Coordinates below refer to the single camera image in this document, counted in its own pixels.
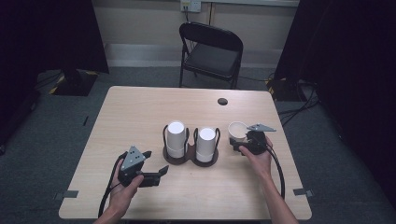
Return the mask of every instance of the chair backrest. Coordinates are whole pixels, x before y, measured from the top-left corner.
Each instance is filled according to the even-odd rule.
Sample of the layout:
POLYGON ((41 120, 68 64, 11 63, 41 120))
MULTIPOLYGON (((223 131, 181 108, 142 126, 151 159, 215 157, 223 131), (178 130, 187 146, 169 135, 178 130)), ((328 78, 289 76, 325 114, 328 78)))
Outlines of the chair backrest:
POLYGON ((184 45, 186 45, 185 39, 187 39, 211 47, 239 51, 241 53, 244 48, 242 40, 236 34, 211 25, 199 22, 185 22, 181 24, 178 31, 184 45))

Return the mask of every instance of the black folding chair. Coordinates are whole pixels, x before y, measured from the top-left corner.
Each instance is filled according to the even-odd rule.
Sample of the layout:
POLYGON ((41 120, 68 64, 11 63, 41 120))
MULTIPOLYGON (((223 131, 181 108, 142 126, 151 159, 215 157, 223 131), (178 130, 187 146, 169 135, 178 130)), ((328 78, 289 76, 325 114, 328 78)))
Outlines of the black folding chair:
POLYGON ((179 32, 183 50, 178 86, 182 86, 183 71, 188 70, 195 75, 231 80, 230 89, 234 89, 244 48, 241 39, 231 31, 198 22, 183 23, 179 32))

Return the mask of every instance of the wooden table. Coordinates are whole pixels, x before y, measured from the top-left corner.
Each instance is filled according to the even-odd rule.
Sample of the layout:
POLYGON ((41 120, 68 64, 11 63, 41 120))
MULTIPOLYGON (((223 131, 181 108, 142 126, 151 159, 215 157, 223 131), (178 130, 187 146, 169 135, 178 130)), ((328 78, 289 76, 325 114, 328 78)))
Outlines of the wooden table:
MULTIPOLYGON (((195 128, 219 128, 219 158, 206 168, 191 161, 171 164, 159 187, 138 190, 124 218, 269 219, 248 159, 229 145, 228 125, 233 121, 247 125, 259 122, 277 129, 267 135, 284 172, 286 203, 298 219, 311 218, 306 196, 293 193, 303 186, 268 92, 140 87, 112 87, 108 91, 68 189, 77 190, 78 196, 64 198, 60 217, 97 218, 114 162, 132 145, 141 152, 152 151, 144 172, 157 172, 168 164, 162 154, 163 128, 173 120, 181 120, 191 136, 195 128), (219 98, 227 99, 228 104, 219 105, 219 98)), ((276 165, 272 165, 272 176, 280 189, 276 165)))

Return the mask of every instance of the gray carpet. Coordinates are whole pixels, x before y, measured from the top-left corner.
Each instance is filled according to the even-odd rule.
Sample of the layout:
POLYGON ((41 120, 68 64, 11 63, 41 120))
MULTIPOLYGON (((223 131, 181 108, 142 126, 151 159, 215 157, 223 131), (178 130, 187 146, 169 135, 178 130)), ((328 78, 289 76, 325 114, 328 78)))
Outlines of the gray carpet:
MULTIPOLYGON (((42 95, 35 111, 9 139, 7 152, 0 157, 0 223, 91 223, 60 219, 61 201, 53 197, 67 190, 108 88, 177 87, 178 72, 177 67, 110 68, 110 75, 101 74, 87 97, 50 95, 54 82, 39 89, 42 95)), ((266 79, 273 72, 243 68, 238 89, 266 91, 262 81, 253 79, 266 79)), ((56 73, 48 71, 39 79, 56 73)), ((192 74, 186 75, 184 85, 229 87, 226 82, 192 74)), ((276 102, 276 108, 284 111, 302 104, 276 102)), ((320 105, 293 118, 285 133, 303 185, 315 193, 308 198, 313 216, 303 223, 396 223, 396 213, 381 188, 340 141, 320 105)))

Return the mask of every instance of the wrist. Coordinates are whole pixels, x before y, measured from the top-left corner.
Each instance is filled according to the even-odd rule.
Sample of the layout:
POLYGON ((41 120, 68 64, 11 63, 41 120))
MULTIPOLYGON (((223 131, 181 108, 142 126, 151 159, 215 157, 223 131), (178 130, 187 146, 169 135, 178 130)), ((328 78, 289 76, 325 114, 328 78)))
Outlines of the wrist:
POLYGON ((276 185, 274 183, 273 178, 271 177, 271 175, 265 174, 265 175, 261 175, 260 177, 260 181, 261 181, 261 185, 262 185, 262 193, 264 194, 264 197, 267 198, 272 197, 275 194, 275 192, 277 192, 276 189, 276 185))
POLYGON ((265 183, 272 180, 272 176, 270 173, 262 172, 259 174, 259 179, 262 183, 265 183))
POLYGON ((110 205, 95 223, 117 223, 122 217, 123 214, 110 205))

